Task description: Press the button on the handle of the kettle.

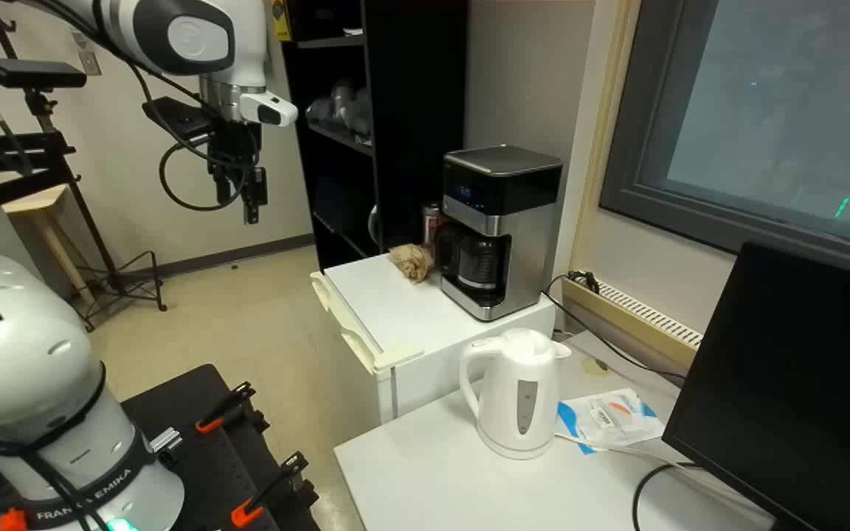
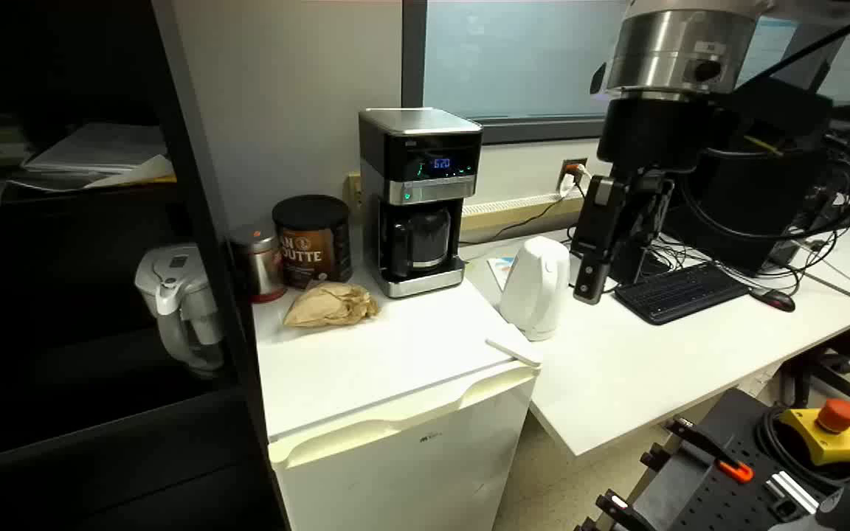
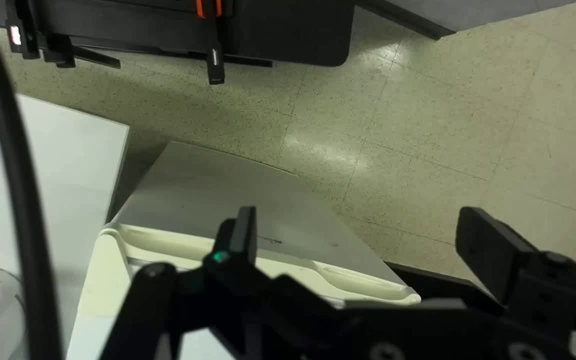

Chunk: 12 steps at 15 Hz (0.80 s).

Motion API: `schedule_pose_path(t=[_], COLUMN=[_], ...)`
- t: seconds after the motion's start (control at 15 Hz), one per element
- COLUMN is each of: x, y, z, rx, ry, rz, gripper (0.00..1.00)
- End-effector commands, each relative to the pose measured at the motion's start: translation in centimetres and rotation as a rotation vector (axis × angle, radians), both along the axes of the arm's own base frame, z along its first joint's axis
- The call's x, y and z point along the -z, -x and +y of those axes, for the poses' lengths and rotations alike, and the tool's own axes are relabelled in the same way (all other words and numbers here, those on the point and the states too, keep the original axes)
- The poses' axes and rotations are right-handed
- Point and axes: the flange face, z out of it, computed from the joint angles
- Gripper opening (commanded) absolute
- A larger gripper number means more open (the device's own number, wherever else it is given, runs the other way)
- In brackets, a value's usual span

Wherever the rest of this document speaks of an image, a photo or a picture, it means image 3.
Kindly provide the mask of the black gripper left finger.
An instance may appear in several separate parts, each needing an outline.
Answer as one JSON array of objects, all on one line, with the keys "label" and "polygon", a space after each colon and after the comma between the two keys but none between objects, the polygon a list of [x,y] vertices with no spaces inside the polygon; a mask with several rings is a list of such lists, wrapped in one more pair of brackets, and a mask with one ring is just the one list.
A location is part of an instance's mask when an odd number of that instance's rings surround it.
[{"label": "black gripper left finger", "polygon": [[236,218],[226,218],[216,234],[211,259],[215,263],[240,261],[257,263],[258,226],[257,207],[243,205]]}]

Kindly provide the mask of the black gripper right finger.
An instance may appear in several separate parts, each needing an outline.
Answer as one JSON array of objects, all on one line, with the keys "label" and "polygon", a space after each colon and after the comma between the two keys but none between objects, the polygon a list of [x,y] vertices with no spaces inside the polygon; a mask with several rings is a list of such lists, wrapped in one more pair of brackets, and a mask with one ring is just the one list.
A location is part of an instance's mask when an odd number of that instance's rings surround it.
[{"label": "black gripper right finger", "polygon": [[521,269],[532,259],[552,269],[576,269],[576,259],[537,247],[513,226],[474,205],[458,211],[457,252],[501,301],[511,300]]}]

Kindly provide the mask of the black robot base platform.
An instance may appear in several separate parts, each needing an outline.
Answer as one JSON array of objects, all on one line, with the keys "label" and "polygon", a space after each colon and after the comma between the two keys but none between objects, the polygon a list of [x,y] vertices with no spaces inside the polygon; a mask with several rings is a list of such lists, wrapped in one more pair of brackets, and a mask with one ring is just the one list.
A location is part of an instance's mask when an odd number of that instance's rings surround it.
[{"label": "black robot base platform", "polygon": [[[196,0],[33,0],[45,30],[80,46],[202,51]],[[354,0],[222,0],[220,42],[243,58],[340,65],[350,51]]]}]

